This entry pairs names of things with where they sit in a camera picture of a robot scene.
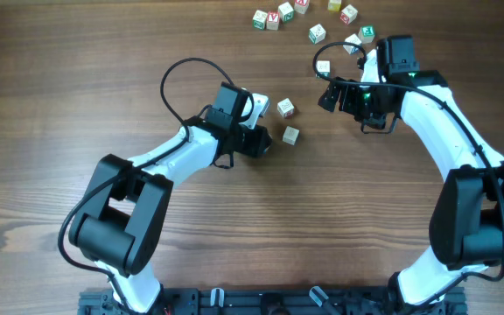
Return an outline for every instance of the white cube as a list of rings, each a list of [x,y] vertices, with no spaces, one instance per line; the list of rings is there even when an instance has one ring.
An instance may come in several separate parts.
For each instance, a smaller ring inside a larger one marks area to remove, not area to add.
[[[295,11],[305,14],[309,4],[311,4],[311,0],[295,0]]]
[[[291,117],[295,112],[295,107],[293,106],[291,101],[286,98],[277,104],[277,111],[279,112],[281,117],[288,118]]]
[[[287,126],[285,133],[283,134],[283,141],[290,145],[295,145],[298,137],[298,129]]]
[[[313,26],[308,32],[308,38],[311,39],[313,44],[317,44],[326,38],[326,30],[322,27],[322,24]]]
[[[252,18],[252,21],[254,22],[254,27],[260,30],[263,30],[264,27],[266,26],[266,19],[268,18],[268,13],[262,11],[262,10],[257,10],[255,12],[254,17]]]
[[[328,10],[339,12],[341,8],[341,0],[329,0],[328,1]]]
[[[357,9],[355,9],[351,4],[349,4],[344,10],[341,11],[341,16],[339,17],[343,23],[350,25],[351,22],[357,18]]]
[[[375,28],[372,25],[363,26],[359,30],[359,39],[363,44],[368,44],[375,39]]]
[[[279,18],[284,23],[287,23],[291,21],[295,15],[295,11],[293,10],[293,7],[289,3],[283,3],[279,6],[278,9],[279,12]]]
[[[268,12],[268,25],[266,28],[268,30],[277,31],[279,28],[279,13]]]
[[[346,38],[345,41],[347,43],[353,43],[353,44],[357,44],[357,45],[361,44],[361,40],[355,34],[353,34],[350,37]],[[357,51],[359,50],[359,49],[357,49],[357,47],[351,46],[351,45],[343,45],[343,47],[347,50],[347,52],[349,54],[357,53]]]
[[[318,60],[316,61],[316,69],[325,76],[330,76],[330,61]]]

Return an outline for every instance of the tabletop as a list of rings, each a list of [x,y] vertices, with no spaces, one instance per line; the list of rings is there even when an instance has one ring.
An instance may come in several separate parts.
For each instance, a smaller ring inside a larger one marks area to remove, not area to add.
[[[100,158],[139,155],[176,133],[158,86],[186,57],[216,62],[237,86],[267,95],[259,124],[274,143],[262,158],[236,155],[234,169],[206,168],[172,193],[152,257],[165,287],[384,285],[429,246],[442,179],[415,132],[399,122],[392,135],[363,135],[352,116],[317,106],[327,84],[315,78],[314,53],[363,25],[376,40],[411,34],[421,68],[440,71],[504,155],[504,2],[344,0],[359,11],[345,25],[314,0],[278,31],[255,29],[252,17],[281,1],[15,3],[0,0],[0,313],[72,314],[81,291],[108,287],[60,257],[60,224]],[[317,24],[327,34],[313,45]],[[332,76],[359,80],[358,56],[338,46],[324,59]],[[165,94],[189,117],[221,81],[189,63]],[[290,119],[275,106],[285,98],[297,108]],[[282,141],[287,126],[300,130],[294,146]],[[504,314],[504,280],[464,286],[470,313]]]

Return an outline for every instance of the red and white cube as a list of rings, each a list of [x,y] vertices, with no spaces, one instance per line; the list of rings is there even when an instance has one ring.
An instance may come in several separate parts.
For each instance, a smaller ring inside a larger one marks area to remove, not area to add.
[[[283,118],[289,118],[295,113],[295,107],[291,101],[286,98],[277,104],[277,111]]]
[[[340,19],[343,23],[350,25],[355,18],[357,18],[357,9],[355,9],[351,4],[349,4],[344,10],[341,11]]]
[[[268,23],[266,28],[272,31],[277,31],[277,29],[279,29],[279,13],[268,12]]]
[[[295,11],[305,14],[309,4],[311,4],[311,0],[295,0]]]

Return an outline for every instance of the small block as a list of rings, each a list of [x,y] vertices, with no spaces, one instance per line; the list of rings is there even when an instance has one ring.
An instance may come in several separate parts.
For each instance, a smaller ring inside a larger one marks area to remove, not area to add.
[[[341,16],[339,17],[343,23],[350,25],[355,18],[357,18],[357,9],[355,9],[351,4],[349,4],[344,10],[341,11]]]
[[[318,60],[316,61],[316,69],[325,76],[330,76],[330,61]]]
[[[305,14],[309,4],[311,4],[311,0],[295,0],[295,11]]]
[[[341,8],[341,0],[329,0],[328,1],[328,10],[339,12]]]
[[[268,12],[268,24],[266,25],[268,30],[277,31],[279,28],[279,13]]]
[[[289,118],[295,113],[295,107],[291,103],[291,101],[286,98],[282,101],[280,101],[277,104],[277,111],[279,112],[279,115],[283,118]]]
[[[372,25],[363,26],[359,30],[359,39],[363,44],[368,44],[375,39],[375,28]]]
[[[279,17],[282,19],[284,23],[287,23],[293,19],[295,11],[293,7],[288,3],[283,3],[279,6]]]
[[[326,38],[326,30],[322,27],[322,24],[313,26],[308,32],[308,38],[315,45],[324,40]]]
[[[346,38],[345,40],[347,43],[353,43],[353,44],[357,44],[357,45],[361,45],[361,40],[357,37],[357,35],[353,34],[351,35],[350,37]],[[343,45],[343,47],[346,49],[346,51],[349,53],[349,54],[354,54],[354,53],[357,53],[357,51],[359,49],[357,49],[357,47],[353,47],[351,45]]]
[[[283,141],[290,145],[295,145],[298,137],[298,129],[287,126],[285,133],[283,134]]]
[[[254,17],[252,18],[252,21],[254,22],[254,27],[260,30],[263,30],[264,27],[266,26],[266,19],[268,18],[268,13],[262,11],[262,10],[257,10],[255,12]]]

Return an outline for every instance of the wood grain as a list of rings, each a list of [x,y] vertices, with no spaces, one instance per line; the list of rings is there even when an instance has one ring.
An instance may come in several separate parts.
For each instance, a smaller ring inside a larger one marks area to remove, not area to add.
[[[184,57],[217,62],[273,103],[289,97],[298,114],[284,120],[272,107],[261,120],[275,138],[266,157],[236,156],[233,170],[205,169],[173,193],[153,256],[165,286],[385,284],[429,245],[437,167],[402,123],[392,136],[364,136],[351,116],[316,105],[326,84],[311,69],[315,24],[323,44],[368,24],[380,38],[412,34],[422,67],[444,75],[504,154],[504,2],[351,1],[360,15],[345,26],[312,1],[279,31],[251,23],[279,1],[75,2],[0,6],[0,313],[72,314],[80,291],[106,287],[61,260],[57,231],[101,157],[128,158],[174,134],[158,83]],[[342,48],[324,58],[332,74],[359,78]],[[166,96],[188,117],[220,80],[184,65]],[[287,125],[300,130],[296,146],[281,141]],[[465,286],[473,314],[504,314],[504,281]]]

